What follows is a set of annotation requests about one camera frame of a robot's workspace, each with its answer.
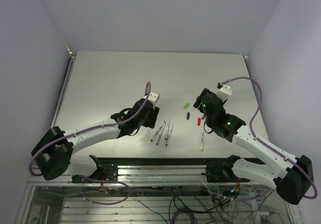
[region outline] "white plastic casing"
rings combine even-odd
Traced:
[[[96,126],[96,125],[103,126],[104,124],[114,124],[114,123],[116,123],[115,120],[113,120],[111,118],[107,118],[104,121],[96,123],[91,126],[87,126],[87,127],[84,127],[84,128],[78,129],[78,130],[74,130],[74,131],[66,131],[65,135],[76,133],[78,131],[81,131],[81,130],[84,130],[84,129],[87,129],[89,127]],[[96,130],[85,132],[85,133],[77,135],[75,137],[70,137],[67,140],[74,144],[73,154],[75,154],[78,151],[80,151],[88,146],[97,144],[97,143],[102,142],[104,140],[116,139],[119,136],[119,133],[120,133],[120,129],[118,128],[118,126],[104,127],[104,128],[99,128]]]
[[[224,102],[232,95],[232,91],[233,91],[232,86],[223,85],[214,94],[216,94],[216,96]]]

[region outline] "white table surface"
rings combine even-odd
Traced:
[[[254,157],[248,151],[218,137],[205,134],[201,152],[202,114],[193,108],[203,88],[216,91],[219,81],[248,76],[243,55],[208,53],[104,52],[77,54],[56,125],[73,130],[97,123],[122,109],[132,107],[144,94],[147,81],[160,94],[155,129],[141,128],[134,136],[109,140],[85,148],[77,155],[133,158],[226,158],[230,155]],[[257,101],[248,80],[232,83],[233,94],[226,102],[227,113],[249,122]],[[187,112],[191,113],[186,120]],[[168,147],[150,142],[156,129],[171,117],[173,134]],[[254,129],[267,137],[261,114]]]

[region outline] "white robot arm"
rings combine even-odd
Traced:
[[[211,132],[246,149],[265,163],[254,164],[238,156],[231,156],[223,164],[224,175],[230,179],[238,177],[257,181],[276,190],[287,202],[298,204],[311,187],[310,181],[298,167],[313,180],[311,160],[304,155],[297,158],[268,140],[254,136],[243,120],[227,114],[223,108],[232,88],[228,85],[218,85],[218,88],[220,90],[215,93],[203,89],[193,106],[204,113]]]
[[[75,156],[86,147],[105,140],[118,139],[138,132],[140,127],[154,128],[159,108],[156,104],[159,94],[150,92],[135,103],[132,108],[123,109],[109,118],[81,129],[61,130],[50,128],[32,150],[33,160],[29,165],[31,174],[43,175],[45,180],[55,179],[62,174],[78,174],[93,179],[102,179],[106,170],[95,156]],[[35,161],[41,174],[32,171]]]

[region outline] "purple cable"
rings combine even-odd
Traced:
[[[273,147],[269,146],[267,143],[265,143],[263,140],[261,140],[260,138],[257,138],[256,137],[256,134],[254,133],[254,130],[253,130],[253,120],[255,119],[255,117],[257,116],[259,110],[261,109],[261,105],[262,105],[262,89],[260,87],[260,84],[255,81],[254,79],[250,78],[250,77],[235,77],[235,78],[232,78],[232,79],[229,79],[229,80],[226,80],[226,81],[223,81],[221,82],[222,85],[228,83],[228,82],[232,82],[234,80],[239,80],[239,79],[247,79],[247,80],[250,80],[251,82],[253,82],[258,90],[259,90],[259,93],[260,93],[260,98],[259,98],[259,101],[258,101],[258,106],[257,106],[257,109],[253,115],[253,117],[251,118],[250,120],[250,124],[249,124],[249,127],[250,127],[250,130],[251,130],[251,133],[253,135],[253,137],[258,141],[260,142],[262,145],[264,145],[265,147],[267,147],[268,149],[272,150],[274,153],[278,154],[281,158],[283,159],[286,159],[288,162],[290,162],[293,166],[295,166],[304,176],[305,178],[310,182],[313,190],[314,190],[314,195],[313,196],[307,196],[305,195],[304,197],[307,198],[307,199],[316,199],[317,198],[317,188],[313,182],[313,180],[309,177],[309,175],[297,164],[295,163],[294,161],[292,161],[291,159],[289,158],[286,158],[286,156],[284,154],[282,154],[281,152],[277,151],[276,149],[274,149]]]
[[[131,121],[133,118],[135,118],[135,117],[140,113],[140,111],[144,108],[144,106],[146,105],[146,103],[147,103],[147,101],[148,101],[148,98],[149,98],[149,95],[150,95],[150,90],[151,90],[151,83],[150,83],[150,82],[147,82],[146,88],[145,88],[145,94],[146,94],[147,96],[146,96],[144,102],[142,103],[142,105],[140,106],[140,108],[137,110],[136,113],[134,113],[133,116],[131,116],[130,118],[128,118],[128,119],[126,119],[126,120],[124,120],[124,121],[118,122],[118,123],[104,124],[104,127],[111,127],[111,126],[123,125],[123,124]],[[49,142],[49,143],[46,144],[45,146],[43,146],[43,147],[42,147],[40,150],[38,150],[38,151],[35,153],[35,155],[31,158],[31,161],[30,161],[30,163],[29,163],[29,172],[30,172],[30,174],[33,175],[33,176],[41,176],[41,175],[42,175],[41,173],[40,173],[40,174],[37,174],[37,173],[33,172],[33,170],[32,170],[32,164],[33,164],[33,162],[35,161],[35,159],[36,159],[46,148],[48,148],[48,147],[50,147],[50,146],[58,143],[59,141],[65,140],[65,139],[70,138],[70,137],[75,137],[75,136],[77,136],[77,135],[79,135],[79,134],[83,134],[83,133],[85,133],[85,132],[87,132],[87,131],[91,131],[91,130],[95,130],[95,129],[99,129],[99,128],[101,128],[101,125],[92,126],[92,127],[87,128],[87,129],[78,131],[78,132],[76,132],[76,134],[69,134],[69,135],[60,137],[60,138],[58,138],[58,139],[56,139],[56,140],[53,140],[53,141]]]
[[[84,192],[83,192],[84,199],[85,199],[86,201],[89,201],[90,203],[95,203],[95,204],[99,204],[99,205],[115,205],[115,204],[119,204],[119,203],[127,200],[127,199],[130,197],[130,195],[131,195],[129,185],[127,185],[127,184],[124,183],[124,182],[115,181],[115,180],[95,180],[95,179],[86,177],[86,176],[84,176],[84,175],[78,175],[78,176],[80,176],[81,178],[83,178],[83,179],[85,179],[85,180],[89,180],[89,181],[96,182],[96,183],[121,184],[121,185],[124,185],[125,187],[128,188],[128,195],[127,195],[123,200],[119,200],[119,201],[112,202],[112,203],[105,203],[105,202],[99,202],[99,201],[90,200],[90,199],[87,198],[87,196],[86,196],[86,190],[87,190],[87,189],[85,189]]]

